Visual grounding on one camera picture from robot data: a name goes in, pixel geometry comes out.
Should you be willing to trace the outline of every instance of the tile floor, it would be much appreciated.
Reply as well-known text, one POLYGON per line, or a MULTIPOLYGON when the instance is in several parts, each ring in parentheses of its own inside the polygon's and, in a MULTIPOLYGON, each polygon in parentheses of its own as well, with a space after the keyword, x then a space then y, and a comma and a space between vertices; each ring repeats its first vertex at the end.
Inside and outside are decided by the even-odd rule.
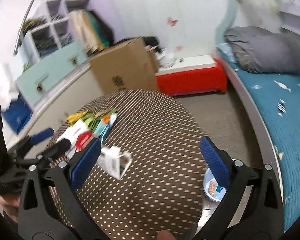
MULTIPOLYGON (((231 84, 226 94, 200 94, 176 99, 193 114, 198 125, 209 134, 219 149, 226 150, 232 158, 240 159, 248 166, 263 165, 252 125, 231 84)), ((251 187, 247 187, 230 226, 239 222, 250 192, 251 187)), ((218 206, 218 203, 211 202, 205 196, 203 198, 203 212, 198 229, 207 222, 218 206)))

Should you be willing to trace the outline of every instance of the red cushioned stool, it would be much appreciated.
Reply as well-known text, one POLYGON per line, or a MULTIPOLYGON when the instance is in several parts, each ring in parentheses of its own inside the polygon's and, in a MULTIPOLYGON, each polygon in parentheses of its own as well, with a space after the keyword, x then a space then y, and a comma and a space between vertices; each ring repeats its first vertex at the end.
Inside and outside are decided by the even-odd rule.
POLYGON ((162 93, 178 96, 227 90, 227 76, 218 60, 209 55, 189 57, 156 74, 162 93))

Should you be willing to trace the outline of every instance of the blue gripper pad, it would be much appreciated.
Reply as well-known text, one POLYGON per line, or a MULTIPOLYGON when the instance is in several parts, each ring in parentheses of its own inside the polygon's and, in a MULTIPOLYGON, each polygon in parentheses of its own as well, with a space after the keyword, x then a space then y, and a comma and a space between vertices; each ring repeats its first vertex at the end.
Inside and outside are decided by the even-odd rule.
POLYGON ((30 143, 32 145, 37 145, 39 144, 40 142, 48 139, 49 137, 53 136, 54 134, 54 130, 52 128, 48 128, 38 134, 35 134, 33 136, 31 136, 31 139, 30 139, 30 143))
POLYGON ((86 153, 78 161, 77 165, 71 172, 71 189, 73 191, 82 188, 84 182, 88 178, 91 169, 96 164, 101 153, 101 142, 96 139, 86 153))
POLYGON ((220 158, 218 149, 203 137, 200 150, 218 184, 229 190, 231 186, 230 171, 220 158))

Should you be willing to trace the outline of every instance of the bed frame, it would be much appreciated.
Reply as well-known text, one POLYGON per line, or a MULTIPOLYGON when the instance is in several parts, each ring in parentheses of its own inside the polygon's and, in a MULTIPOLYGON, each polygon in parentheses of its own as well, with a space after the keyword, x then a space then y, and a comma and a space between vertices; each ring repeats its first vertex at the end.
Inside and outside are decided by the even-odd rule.
POLYGON ((250 93, 242 83, 241 79, 238 77, 237 73, 221 56, 217 56, 216 59, 220 61, 224 71, 226 72, 226 75, 228 76, 230 82, 232 83, 234 89, 239 95, 240 100, 243 103, 243 106, 249 116, 254 132, 256 134, 263 163, 270 164, 274 169, 274 173, 279 182, 281 198, 283 201, 283 186, 282 186, 281 171, 277 159, 277 154, 274 150, 274 145, 272 143, 269 131, 250 93))

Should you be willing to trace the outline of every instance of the plastic bowl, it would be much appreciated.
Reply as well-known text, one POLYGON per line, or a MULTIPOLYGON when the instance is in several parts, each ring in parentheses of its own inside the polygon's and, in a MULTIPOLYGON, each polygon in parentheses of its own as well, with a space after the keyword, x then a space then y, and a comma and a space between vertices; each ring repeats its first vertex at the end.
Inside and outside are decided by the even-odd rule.
POLYGON ((207 196, 207 198, 209 200, 214 201, 214 202, 221 202, 222 198, 225 196, 225 194, 226 194, 227 191, 226 191, 225 188, 223 188, 216 197, 211 196, 209 194, 209 192, 208 192, 208 189, 209 189, 209 183, 210 183, 210 181, 212 179, 216 180, 214 178, 214 176, 213 176, 210 168, 208 168, 207 171, 206 171, 206 173, 205 173, 204 180, 203 180, 203 190, 204 190, 204 193, 205 193, 205 195, 207 196))

